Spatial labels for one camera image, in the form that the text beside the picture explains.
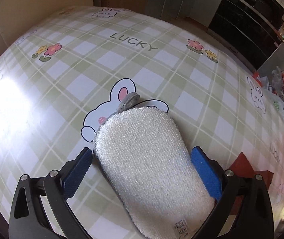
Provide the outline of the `dark red foil packet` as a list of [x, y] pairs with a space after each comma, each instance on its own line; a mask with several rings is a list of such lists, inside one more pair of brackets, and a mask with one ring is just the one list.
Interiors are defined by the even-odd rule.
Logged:
[[[243, 152], [241, 152], [237, 156], [237, 158], [235, 159], [233, 164], [231, 164], [229, 169], [233, 171], [234, 174], [237, 175], [237, 177], [243, 177], [243, 178], [254, 178], [255, 175], [260, 174], [263, 178], [263, 181], [265, 182], [267, 190], [269, 190], [269, 187], [273, 179], [273, 172], [269, 170], [254, 170], [248, 158], [245, 156]], [[236, 197], [232, 209], [230, 211], [230, 215], [237, 215], [241, 207], [243, 195], [242, 193], [240, 193], [241, 192], [240, 187], [241, 185], [236, 186], [234, 189], [232, 189], [236, 191]]]

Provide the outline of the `white microfiber cleaning sponge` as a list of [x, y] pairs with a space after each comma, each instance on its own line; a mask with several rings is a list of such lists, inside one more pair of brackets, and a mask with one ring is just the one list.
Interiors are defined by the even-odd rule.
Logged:
[[146, 238], [191, 238], [214, 207], [174, 120], [120, 100], [95, 136], [94, 153], [137, 230]]

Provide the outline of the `grey kitchen base cabinets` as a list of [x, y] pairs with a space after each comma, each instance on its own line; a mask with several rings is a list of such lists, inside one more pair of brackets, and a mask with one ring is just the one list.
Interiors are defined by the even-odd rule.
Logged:
[[209, 27], [222, 0], [148, 0], [145, 14], [164, 21], [191, 18]]

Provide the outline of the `green plaid bunny tablecloth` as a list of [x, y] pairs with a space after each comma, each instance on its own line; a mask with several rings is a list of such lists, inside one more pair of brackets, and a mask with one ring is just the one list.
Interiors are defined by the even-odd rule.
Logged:
[[[55, 14], [0, 57], [0, 212], [8, 217], [22, 174], [43, 176], [90, 145], [90, 111], [116, 108], [131, 92], [171, 113], [189, 142], [220, 145], [227, 164], [245, 153], [270, 181], [274, 221], [284, 203], [284, 123], [271, 96], [214, 47], [196, 52], [187, 32], [129, 11]], [[216, 60], [209, 55], [216, 53]]]

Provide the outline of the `white plastic bag on floor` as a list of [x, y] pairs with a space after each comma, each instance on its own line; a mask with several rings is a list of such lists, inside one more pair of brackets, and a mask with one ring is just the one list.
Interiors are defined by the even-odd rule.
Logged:
[[274, 93], [270, 92], [269, 90], [264, 90], [264, 93], [270, 98], [270, 100], [273, 102], [273, 105], [279, 112], [279, 114], [282, 117], [282, 120], [284, 121], [284, 101], [275, 95]]

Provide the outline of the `black built-in oven stove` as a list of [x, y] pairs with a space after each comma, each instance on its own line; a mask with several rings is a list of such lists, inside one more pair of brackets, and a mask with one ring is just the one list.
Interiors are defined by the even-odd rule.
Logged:
[[209, 31], [257, 70], [283, 42], [283, 23], [284, 8], [276, 0], [221, 0]]

